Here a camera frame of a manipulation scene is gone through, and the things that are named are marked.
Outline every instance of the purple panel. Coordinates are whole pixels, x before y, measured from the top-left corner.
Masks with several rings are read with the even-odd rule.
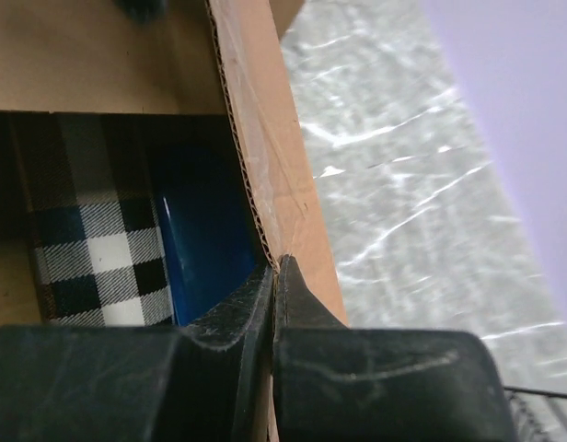
[[[567,0],[422,4],[567,320]]]

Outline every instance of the gray marble countertop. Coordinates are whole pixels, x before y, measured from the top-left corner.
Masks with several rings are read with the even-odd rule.
[[[505,383],[567,392],[565,324],[417,2],[308,1],[283,54],[352,325],[468,330]]]

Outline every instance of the blue object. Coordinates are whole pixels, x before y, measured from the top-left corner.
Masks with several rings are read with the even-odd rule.
[[[255,265],[240,177],[211,149],[174,145],[150,158],[178,325],[234,292]]]

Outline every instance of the marble surface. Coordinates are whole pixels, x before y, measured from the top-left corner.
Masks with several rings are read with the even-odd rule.
[[[352,325],[471,331],[505,383],[567,392],[566,326],[417,2],[308,0],[283,54]]]

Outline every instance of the plaid fabric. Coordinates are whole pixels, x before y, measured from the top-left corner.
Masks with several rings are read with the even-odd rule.
[[[42,317],[172,322],[160,230],[130,117],[14,114]]]

